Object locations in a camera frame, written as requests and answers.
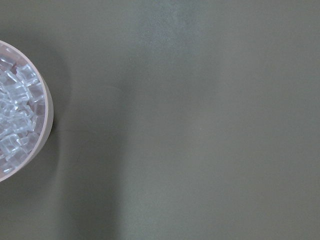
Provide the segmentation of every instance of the bowl of clear cubes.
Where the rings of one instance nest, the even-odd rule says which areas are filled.
[[[0,182],[41,150],[53,114],[48,86],[36,67],[18,49],[0,41]]]

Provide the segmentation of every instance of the gray surface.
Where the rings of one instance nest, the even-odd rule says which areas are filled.
[[[320,239],[319,1],[2,0],[54,128],[0,239]]]

